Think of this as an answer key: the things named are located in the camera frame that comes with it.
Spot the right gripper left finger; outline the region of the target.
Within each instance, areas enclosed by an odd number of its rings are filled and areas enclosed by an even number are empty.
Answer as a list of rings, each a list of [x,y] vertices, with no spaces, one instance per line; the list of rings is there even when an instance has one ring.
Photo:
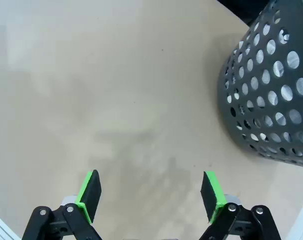
[[[92,227],[101,197],[100,176],[96,169],[87,173],[74,202],[56,210],[36,207],[27,223],[23,240],[62,240],[73,236],[77,240],[100,240]]]

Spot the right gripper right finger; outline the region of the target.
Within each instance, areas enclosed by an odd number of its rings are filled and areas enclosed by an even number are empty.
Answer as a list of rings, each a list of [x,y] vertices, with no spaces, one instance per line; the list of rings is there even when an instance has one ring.
[[[265,205],[244,208],[227,195],[213,171],[203,173],[201,197],[210,226],[201,240],[226,240],[238,236],[241,240],[280,240],[270,209]]]

